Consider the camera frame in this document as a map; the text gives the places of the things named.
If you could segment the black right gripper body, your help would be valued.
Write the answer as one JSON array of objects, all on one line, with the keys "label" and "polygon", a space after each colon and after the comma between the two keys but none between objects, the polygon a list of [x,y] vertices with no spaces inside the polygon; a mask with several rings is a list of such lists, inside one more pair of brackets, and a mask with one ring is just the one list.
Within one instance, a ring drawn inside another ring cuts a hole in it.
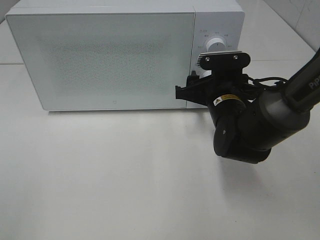
[{"label": "black right gripper body", "polygon": [[236,118],[245,108],[245,99],[240,91],[243,71],[211,71],[207,107],[213,120],[224,117]]}]

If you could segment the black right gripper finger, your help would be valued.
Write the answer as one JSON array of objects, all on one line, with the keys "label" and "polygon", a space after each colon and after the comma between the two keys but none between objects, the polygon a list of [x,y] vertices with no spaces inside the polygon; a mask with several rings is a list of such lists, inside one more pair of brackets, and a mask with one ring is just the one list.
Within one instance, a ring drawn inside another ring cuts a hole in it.
[{"label": "black right gripper finger", "polygon": [[186,86],[175,86],[175,98],[177,100],[185,100],[190,103],[208,106],[208,88],[213,80],[212,74],[201,77],[192,70],[186,78]]}]

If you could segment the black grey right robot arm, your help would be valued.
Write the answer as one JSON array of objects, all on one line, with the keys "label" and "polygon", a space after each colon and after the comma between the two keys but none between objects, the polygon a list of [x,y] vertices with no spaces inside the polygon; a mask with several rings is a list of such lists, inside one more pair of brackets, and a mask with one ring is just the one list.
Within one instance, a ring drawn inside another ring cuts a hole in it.
[{"label": "black grey right robot arm", "polygon": [[257,164],[272,148],[304,129],[311,109],[320,101],[320,55],[316,53],[291,78],[252,78],[243,72],[251,58],[243,51],[205,52],[186,86],[175,87],[175,97],[208,108],[215,131],[216,155]]}]

